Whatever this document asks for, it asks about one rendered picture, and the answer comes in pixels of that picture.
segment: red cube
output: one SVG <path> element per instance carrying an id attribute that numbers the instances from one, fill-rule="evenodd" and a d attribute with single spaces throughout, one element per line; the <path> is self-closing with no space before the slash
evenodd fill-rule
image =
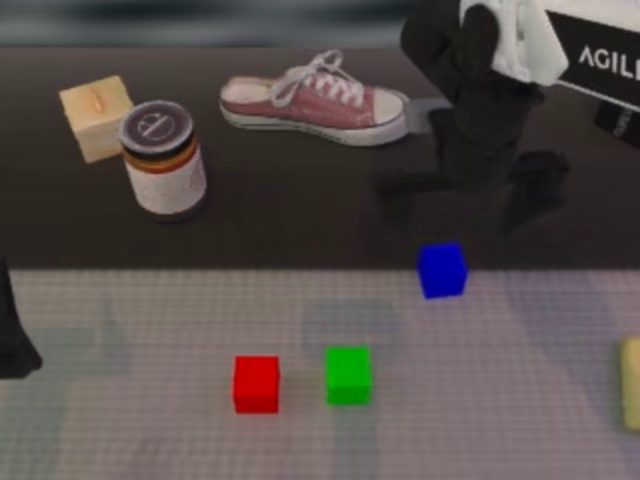
<path id="1" fill-rule="evenodd" d="M 239 356 L 233 373 L 236 413 L 278 413 L 280 366 L 278 357 Z"/>

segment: table surface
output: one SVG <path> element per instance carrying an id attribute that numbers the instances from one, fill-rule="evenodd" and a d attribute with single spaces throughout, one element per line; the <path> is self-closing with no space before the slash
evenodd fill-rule
<path id="1" fill-rule="evenodd" d="M 548 92 L 522 148 L 568 155 L 570 204 L 510 236 L 499 233 L 506 191 L 422 196 L 411 223 L 385 222 L 372 177 L 434 167 L 429 136 L 355 149 L 224 122 L 228 77 L 277 75 L 316 52 L 0 49 L 0 252 L 24 269 L 412 269 L 420 245 L 456 240 L 474 268 L 640 267 L 640 155 L 594 127 L 596 101 L 568 89 Z M 349 50 L 345 68 L 414 98 L 437 94 L 398 49 Z M 192 112 L 211 187 L 192 221 L 147 221 L 121 159 L 84 164 L 58 91 L 113 74 L 136 103 L 164 98 Z"/>
<path id="2" fill-rule="evenodd" d="M 0 478 L 636 480 L 616 347 L 640 274 L 14 272 L 45 359 L 0 383 Z M 368 407 L 324 397 L 326 346 L 372 347 Z M 233 357 L 275 354 L 281 413 L 237 416 Z"/>

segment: sneaker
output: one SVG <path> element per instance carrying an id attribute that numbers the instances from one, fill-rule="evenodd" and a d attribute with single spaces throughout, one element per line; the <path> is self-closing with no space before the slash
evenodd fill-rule
<path id="1" fill-rule="evenodd" d="M 407 135 L 408 98 L 358 82 L 340 68 L 342 58 L 331 50 L 280 78 L 234 77 L 220 93 L 222 114 L 240 128 L 297 130 L 357 147 Z"/>

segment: shoelace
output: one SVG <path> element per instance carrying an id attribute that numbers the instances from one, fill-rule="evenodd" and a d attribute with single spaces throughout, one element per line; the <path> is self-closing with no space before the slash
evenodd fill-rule
<path id="1" fill-rule="evenodd" d="M 278 108 L 289 105 L 298 88 L 301 85 L 311 86 L 315 79 L 314 87 L 319 92 L 323 91 L 325 85 L 331 86 L 328 98 L 337 100 L 336 97 L 341 93 L 340 102 L 346 105 L 351 99 L 355 99 L 354 105 L 361 107 L 364 102 L 364 86 L 340 68 L 342 59 L 341 51 L 329 50 L 317 55 L 308 65 L 292 69 L 290 74 L 273 86 L 271 102 Z"/>

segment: white rubber sole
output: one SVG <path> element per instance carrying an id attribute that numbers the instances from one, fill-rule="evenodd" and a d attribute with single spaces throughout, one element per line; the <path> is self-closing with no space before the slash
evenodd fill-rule
<path id="1" fill-rule="evenodd" d="M 375 147 L 385 145 L 400 140 L 408 134 L 407 122 L 404 115 L 400 115 L 395 120 L 377 127 L 344 130 L 320 127 L 291 120 L 282 120 L 279 118 L 239 115 L 230 112 L 222 105 L 220 105 L 220 110 L 225 120 L 234 127 L 247 130 L 279 130 L 311 133 L 350 147 Z"/>

